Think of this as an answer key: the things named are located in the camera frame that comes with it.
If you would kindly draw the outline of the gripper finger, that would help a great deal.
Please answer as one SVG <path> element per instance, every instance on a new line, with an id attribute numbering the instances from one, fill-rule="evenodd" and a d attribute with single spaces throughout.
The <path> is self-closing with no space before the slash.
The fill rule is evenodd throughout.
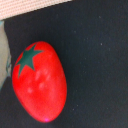
<path id="1" fill-rule="evenodd" d="M 7 77 L 11 75 L 11 53 L 4 22 L 0 21 L 0 89 Z"/>

